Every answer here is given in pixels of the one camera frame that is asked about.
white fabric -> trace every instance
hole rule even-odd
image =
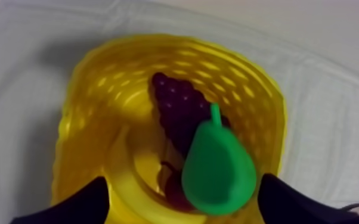
[[[278,82],[289,113],[281,177],[321,202],[359,202],[359,77],[288,43],[149,2],[9,0],[0,5],[0,223],[48,207],[60,108],[89,49],[133,33],[220,43]]]

basket hole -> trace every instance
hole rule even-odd
[[[87,90],[86,95],[87,95],[88,97],[90,97],[92,94],[93,94],[93,88],[90,87],[90,88]]]
[[[249,140],[250,140],[250,143],[252,143],[252,144],[256,143],[256,133],[255,132],[250,133]]]
[[[100,79],[99,82],[97,83],[97,86],[99,87],[103,86],[104,84],[106,84],[106,81],[107,81],[106,77]]]
[[[94,113],[95,113],[95,109],[93,109],[93,107],[89,108],[88,116],[92,116]]]
[[[236,111],[236,113],[238,114],[238,116],[243,117],[243,111],[242,111],[242,109],[241,109],[240,107],[237,107],[237,108],[235,109],[235,111]]]
[[[271,134],[271,131],[266,131],[264,133],[264,141],[267,143],[267,144],[270,144],[271,141],[272,141],[272,134]]]
[[[116,64],[110,64],[109,66],[107,66],[107,67],[105,67],[105,68],[103,69],[103,72],[112,71],[112,70],[114,70],[116,67],[117,67]]]
[[[153,64],[151,67],[155,69],[165,69],[168,66],[166,64]]]
[[[263,117],[259,117],[259,119],[258,119],[258,125],[259,125],[259,127],[263,127],[263,126],[264,126],[264,118],[263,118]]]
[[[249,104],[248,109],[252,114],[256,113],[256,107],[253,104]]]
[[[141,83],[141,82],[145,82],[147,80],[147,78],[142,78],[142,79],[138,79],[135,81],[135,83]]]
[[[122,94],[122,91],[118,92],[116,97],[114,97],[114,100],[117,100],[121,96],[121,94]]]
[[[253,91],[247,87],[246,85],[243,86],[243,89],[245,90],[246,94],[248,94],[250,97],[254,98],[255,97],[255,93],[253,93]]]
[[[114,90],[114,86],[110,86],[109,89],[107,90],[107,92],[111,93],[111,92],[113,92],[113,90]]]
[[[250,128],[250,120],[245,120],[245,127]]]
[[[234,68],[234,67],[230,67],[231,72],[233,72],[236,76],[242,78],[242,79],[246,79],[249,80],[245,74],[243,74],[242,72],[240,72],[238,69]]]
[[[222,97],[225,104],[230,105],[230,100],[227,97]]]
[[[224,89],[221,85],[219,85],[219,84],[217,84],[217,83],[213,83],[213,86],[214,86],[216,89],[220,90],[221,92],[225,92],[225,89]]]
[[[204,71],[196,71],[197,74],[199,74],[201,77],[205,77],[205,78],[212,78],[211,75],[209,75],[208,73],[204,72]]]
[[[190,67],[192,66],[191,63],[186,62],[186,61],[174,61],[175,64],[179,65],[179,66],[184,66],[184,67]]]
[[[226,83],[229,84],[231,86],[235,86],[234,81],[232,81],[231,79],[227,78],[226,76],[220,76],[220,78]]]
[[[195,83],[195,84],[199,84],[199,85],[204,85],[205,83],[204,82],[202,82],[201,80],[199,80],[199,79],[190,79],[193,83]]]
[[[235,91],[233,91],[233,96],[236,101],[241,102],[241,97]]]
[[[133,74],[136,75],[136,76],[139,76],[143,73],[145,73],[146,71],[145,70],[140,70],[140,71],[135,71]]]
[[[211,69],[211,70],[220,70],[219,67],[217,67],[215,64],[213,63],[210,63],[208,61],[201,61],[200,62],[203,66],[205,66],[206,68],[208,69]]]
[[[262,152],[260,151],[259,148],[254,148],[253,154],[254,154],[255,158],[259,158],[262,155]]]
[[[270,103],[268,102],[267,99],[264,99],[264,100],[263,100],[263,107],[264,107],[266,110],[269,110],[269,109],[270,109]]]
[[[126,86],[130,83],[131,81],[130,80],[126,80],[124,81],[123,83],[121,83],[121,86]]]
[[[188,74],[186,71],[184,70],[173,70],[172,72],[174,72],[175,74]]]
[[[113,76],[113,79],[119,79],[119,78],[121,78],[122,76],[124,76],[124,74],[125,74],[125,72],[119,72],[119,73],[117,73],[117,74],[115,74],[114,76]]]
[[[136,66],[139,66],[141,63],[139,62],[130,62],[128,63],[126,66],[127,67],[136,67]]]
[[[181,55],[185,55],[185,56],[197,56],[197,53],[192,52],[192,51],[177,51],[177,53],[181,54]]]

grape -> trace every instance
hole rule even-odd
[[[153,86],[156,88],[156,87],[165,86],[168,79],[169,78],[165,74],[158,72],[154,74],[154,76],[151,78],[151,82]]]
[[[174,148],[186,158],[197,127],[211,119],[211,103],[187,80],[156,73],[151,82],[160,112],[160,124]],[[230,127],[225,116],[221,116],[221,120],[224,126]]]
[[[162,165],[167,166],[171,170],[171,175],[168,177],[164,194],[167,202],[177,210],[193,211],[195,207],[188,201],[182,188],[182,171],[175,170],[175,168],[168,162],[163,161]]]

toy fruit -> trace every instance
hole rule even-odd
[[[242,144],[222,127],[217,104],[212,104],[211,113],[212,120],[197,128],[182,170],[182,187],[196,209],[223,215],[249,201],[256,170]]]
[[[177,210],[180,211],[193,211],[195,207],[185,197],[184,190],[182,189],[181,175],[182,171],[175,170],[168,162],[162,162],[162,165],[167,166],[171,170],[171,175],[168,177],[164,193],[167,202]]]
[[[198,125],[210,119],[210,102],[189,81],[156,73],[151,82],[160,112],[160,124],[174,148],[186,158]],[[228,119],[221,118],[223,124],[230,127]]]

plastic pear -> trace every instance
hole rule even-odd
[[[221,125],[219,107],[211,106],[212,120],[197,128],[182,171],[185,196],[210,215],[230,214],[251,198],[256,169],[231,130]]]

